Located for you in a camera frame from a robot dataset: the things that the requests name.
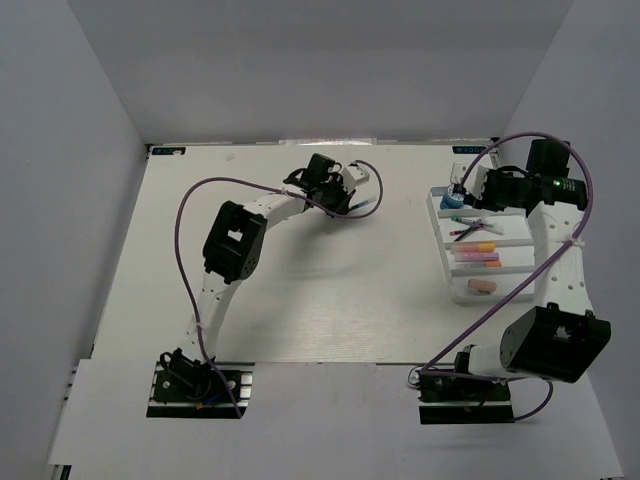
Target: pen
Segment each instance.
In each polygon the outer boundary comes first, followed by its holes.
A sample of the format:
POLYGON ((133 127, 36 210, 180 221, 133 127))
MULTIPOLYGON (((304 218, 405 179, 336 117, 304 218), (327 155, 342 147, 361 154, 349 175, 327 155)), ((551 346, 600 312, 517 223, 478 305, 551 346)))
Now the pen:
POLYGON ((477 227, 482 223, 482 219, 479 218, 478 220, 476 220, 475 222, 473 222, 472 225, 469 226, 469 228, 467 228, 462 235, 460 235, 459 237, 456 237, 456 239, 454 240, 454 242, 459 242, 460 240, 462 240, 463 238, 469 236, 469 234, 471 234, 474 230, 477 229, 477 227))

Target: white tray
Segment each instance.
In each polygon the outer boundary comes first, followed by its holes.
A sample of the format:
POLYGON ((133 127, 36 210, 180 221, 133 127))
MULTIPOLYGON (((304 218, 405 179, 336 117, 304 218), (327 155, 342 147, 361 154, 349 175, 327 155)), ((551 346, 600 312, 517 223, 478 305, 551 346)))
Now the white tray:
MULTIPOLYGON (((459 263, 453 259, 451 245, 456 238, 449 232, 464 230, 465 226, 454 222, 451 217, 470 217, 477 219, 484 210, 471 207, 460 209, 440 210, 440 201, 447 187, 434 187, 427 197, 427 210, 431 218, 433 231, 438 240, 440 258, 444 274, 451 294, 456 303, 496 303, 516 286, 522 283, 534 270, 533 239, 531 230, 526 222, 525 212, 518 208, 508 208, 503 212, 491 212, 487 221, 504 227, 504 235, 496 235, 486 231, 470 234, 461 244, 478 242, 494 242, 496 252, 500 254, 502 267, 497 268, 459 268, 459 263), (477 295, 467 290, 467 282, 472 278, 492 280, 498 288, 491 295, 477 295)), ((513 301, 531 301, 533 299, 533 284, 520 292, 513 301)))

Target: marker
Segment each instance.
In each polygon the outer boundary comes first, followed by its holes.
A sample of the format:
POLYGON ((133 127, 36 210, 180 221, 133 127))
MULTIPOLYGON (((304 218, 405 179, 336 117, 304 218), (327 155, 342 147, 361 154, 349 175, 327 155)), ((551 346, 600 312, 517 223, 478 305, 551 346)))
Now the marker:
POLYGON ((496 249, 494 242, 486 243, 458 243, 451 245, 451 251, 456 252, 493 252, 496 249))
POLYGON ((456 268, 497 268, 501 267, 502 262, 500 260, 494 260, 493 262, 468 262, 456 265, 456 268))
POLYGON ((500 255, 498 252, 458 252, 453 254, 453 259, 456 262, 490 262, 500 260, 500 255))

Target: white platform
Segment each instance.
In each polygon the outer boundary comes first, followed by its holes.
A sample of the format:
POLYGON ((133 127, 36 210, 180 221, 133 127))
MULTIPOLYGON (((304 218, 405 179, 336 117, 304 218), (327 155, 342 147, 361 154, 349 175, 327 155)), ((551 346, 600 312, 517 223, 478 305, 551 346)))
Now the white platform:
MULTIPOLYGON (((375 164, 383 204, 363 221, 311 210, 270 230, 256 272, 229 308, 220 360, 424 362, 486 311, 451 302, 424 208, 431 187, 447 184, 453 161, 473 156, 454 155, 447 145, 188 147, 184 156, 149 159, 93 358, 153 359, 182 338, 191 307, 175 265, 173 225, 193 183, 219 175, 277 187, 314 152, 375 164)), ((372 181, 357 195, 376 191, 372 181)), ((219 183, 192 196, 181 243, 196 289, 220 205, 260 195, 219 183)), ((527 308, 507 306, 470 341, 500 338, 527 308)))
MULTIPOLYGON (((424 362, 485 311, 449 299, 424 208, 453 160, 449 146, 188 147, 184 156, 150 158, 95 351, 79 367, 51 463, 73 465, 71 480, 620 475, 586 377, 558 385, 530 422, 421 426, 407 366, 372 363, 424 362), (269 231, 219 341, 223 361, 300 363, 257 363, 241 421, 147 419, 154 362, 176 346, 190 315, 172 253, 182 194, 213 175, 279 185, 316 151, 378 166, 380 211, 353 222, 309 211, 269 231)), ((182 245, 195 288, 220 204, 257 195, 224 184, 194 195, 182 245)), ((495 341, 528 307, 509 305, 469 342, 495 341)), ((515 385, 516 413, 544 389, 535 380, 515 385)))
MULTIPOLYGON (((454 260, 451 247, 455 236, 449 232, 464 227, 451 220, 451 217, 461 216, 476 220, 480 210, 469 207, 454 210, 440 210, 440 201, 444 194, 443 187, 432 188, 426 200, 426 208, 431 219, 431 226, 438 242, 440 258, 444 276, 447 279, 451 300, 456 303, 496 303, 510 293, 534 270, 533 238, 523 209, 508 208, 503 212, 492 212, 486 217, 489 223, 495 223, 503 228, 502 235, 477 231, 473 232, 460 243, 493 242, 496 252, 500 255, 502 267, 498 268, 464 268, 454 260), (497 289, 492 295, 475 295, 470 293, 467 283, 472 278, 482 278, 496 282, 497 289)), ((533 284, 526 287, 512 300, 512 302, 531 302, 533 300, 533 284)))

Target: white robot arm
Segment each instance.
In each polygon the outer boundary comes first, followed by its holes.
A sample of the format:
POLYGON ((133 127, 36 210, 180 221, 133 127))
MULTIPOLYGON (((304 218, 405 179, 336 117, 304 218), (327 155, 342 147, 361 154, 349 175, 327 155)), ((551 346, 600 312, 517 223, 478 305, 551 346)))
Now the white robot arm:
MULTIPOLYGON (((266 232, 312 204, 343 218, 363 206, 349 206, 356 187, 369 181, 363 164, 366 162, 357 161, 343 167, 314 154, 307 168, 292 172, 284 180, 281 192, 242 205, 229 201, 221 206, 203 248, 205 273, 197 299, 199 318, 194 313, 178 348, 160 356, 160 365, 171 380, 167 391, 156 389, 159 401, 192 400, 216 390, 229 391, 220 384, 220 372, 212 373, 218 334, 233 295, 258 265, 266 232)), ((368 216, 377 205, 367 214, 350 218, 368 216)))
MULTIPOLYGON (((531 211, 528 223, 533 236, 536 267, 542 265, 571 237, 583 215, 576 205, 567 203, 547 205, 540 202, 531 211)), ((536 279, 533 303, 542 309, 552 308, 578 316, 593 315, 582 268, 580 241, 574 242, 560 261, 555 262, 536 279)), ((566 325, 559 325, 555 332, 558 341, 569 342, 570 334, 566 325)), ((503 366, 514 355, 510 353, 513 349, 507 348, 507 344, 515 346, 513 337, 514 331, 507 329, 499 343, 470 348, 469 373, 500 378, 539 376, 538 373, 522 370, 512 372, 503 366)))
MULTIPOLYGON (((288 187, 288 191, 302 194, 302 191, 298 187, 288 187)), ((268 231, 289 217, 302 213, 306 206, 307 204, 303 199, 270 194, 246 203, 242 207, 247 212, 264 217, 266 220, 266 230, 268 231)), ((227 313, 233 295, 243 281, 244 280, 238 279, 226 283, 224 278, 214 271, 204 273, 202 289, 198 296, 198 310, 201 316, 201 324, 198 326, 195 316, 192 315, 185 337, 178 347, 182 349, 184 355, 192 359, 201 356, 196 330, 197 328, 201 328, 209 358, 216 356, 216 344, 222 321, 227 313)))
POLYGON ((584 182, 567 178, 569 153, 552 140, 532 142, 527 170, 479 166, 467 179, 465 203, 491 211, 524 208, 536 271, 567 241, 568 248, 535 280, 534 307, 508 327, 500 342, 469 345, 468 373, 503 379, 534 376, 576 382, 611 336, 595 317, 574 232, 588 204, 584 182))

